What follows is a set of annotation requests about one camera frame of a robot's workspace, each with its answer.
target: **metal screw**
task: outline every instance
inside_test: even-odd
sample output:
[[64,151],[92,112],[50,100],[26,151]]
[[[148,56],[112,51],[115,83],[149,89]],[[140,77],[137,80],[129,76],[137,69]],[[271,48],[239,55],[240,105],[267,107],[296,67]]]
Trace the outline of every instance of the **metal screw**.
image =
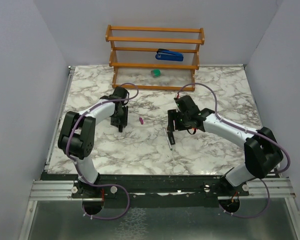
[[203,190],[204,190],[206,193],[210,192],[210,186],[209,186],[209,185],[205,185]]
[[115,194],[117,191],[118,191],[118,188],[117,188],[116,186],[112,186],[112,187],[110,188],[110,192],[111,192],[112,194]]
[[76,186],[71,188],[71,193],[76,194],[77,192],[78,192],[78,188]]
[[245,191],[245,192],[248,192],[249,191],[249,186],[247,184],[243,184],[242,185],[242,190]]

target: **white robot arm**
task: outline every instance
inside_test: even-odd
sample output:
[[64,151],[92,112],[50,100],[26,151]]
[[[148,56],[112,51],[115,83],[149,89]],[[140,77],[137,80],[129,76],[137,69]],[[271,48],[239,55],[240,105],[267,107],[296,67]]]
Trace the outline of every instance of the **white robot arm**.
[[95,141],[95,128],[104,119],[111,117],[111,125],[118,127],[119,132],[128,123],[128,106],[122,101],[106,102],[115,99],[127,99],[129,92],[120,86],[117,86],[110,96],[103,96],[96,104],[100,105],[95,109],[89,107],[80,112],[69,111],[64,117],[61,132],[58,139],[58,147],[67,154],[67,144],[71,131],[81,115],[86,113],[78,125],[79,132],[74,133],[70,140],[68,153],[75,159],[74,164],[79,173],[78,179],[83,183],[95,183],[99,176],[95,169],[90,153]]
[[217,117],[213,110],[208,108],[199,110],[189,95],[174,100],[179,111],[168,110],[167,127],[169,141],[172,145],[175,144],[174,130],[198,129],[227,139],[244,150],[245,162],[231,169],[221,178],[226,187],[237,187],[254,178],[262,179],[283,159],[283,154],[277,146],[250,133],[251,131],[257,132],[277,142],[269,128],[263,127],[257,130],[223,119],[228,122],[226,124]]

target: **marble surface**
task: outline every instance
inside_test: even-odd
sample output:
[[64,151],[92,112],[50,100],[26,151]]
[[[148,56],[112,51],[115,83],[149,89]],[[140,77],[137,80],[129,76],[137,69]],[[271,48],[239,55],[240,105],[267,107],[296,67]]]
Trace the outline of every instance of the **marble surface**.
[[[78,66],[70,87],[64,113],[81,111],[113,92],[113,69],[108,66]],[[243,67],[201,67],[195,80],[210,86],[218,98],[219,114],[248,127],[261,123]],[[118,83],[180,85],[190,81],[188,71],[165,70],[153,78],[148,69],[119,70]],[[96,126],[91,153],[95,168],[101,174],[142,175],[222,175],[244,161],[243,151],[233,143],[207,132],[190,135],[174,133],[176,144],[171,151],[163,127],[168,124],[167,110],[175,109],[174,91],[140,90],[128,104],[128,126],[122,133],[110,125],[110,118]],[[197,86],[189,94],[200,109],[214,109],[212,94]],[[55,143],[48,173],[74,174],[70,159]]]

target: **gray wall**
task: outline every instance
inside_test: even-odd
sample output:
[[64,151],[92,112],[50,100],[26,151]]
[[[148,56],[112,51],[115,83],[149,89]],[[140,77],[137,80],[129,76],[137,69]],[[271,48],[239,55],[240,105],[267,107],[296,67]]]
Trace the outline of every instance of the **gray wall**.
[[0,1],[0,240],[17,239],[68,67],[31,0]]
[[281,1],[34,0],[68,65],[108,64],[108,24],[203,27],[202,64],[247,64]]
[[283,1],[246,73],[262,123],[291,155],[286,176],[300,208],[300,0]]

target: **red wire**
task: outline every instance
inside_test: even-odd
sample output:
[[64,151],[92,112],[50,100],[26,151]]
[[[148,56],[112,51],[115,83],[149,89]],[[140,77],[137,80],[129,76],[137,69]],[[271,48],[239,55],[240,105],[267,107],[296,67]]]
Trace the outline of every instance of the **red wire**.
[[101,192],[102,192],[102,201],[104,202],[105,201],[105,190],[102,189]]
[[238,192],[237,191],[235,191],[235,194],[232,196],[232,198],[231,198],[231,202],[234,200],[234,197],[236,196],[238,194]]

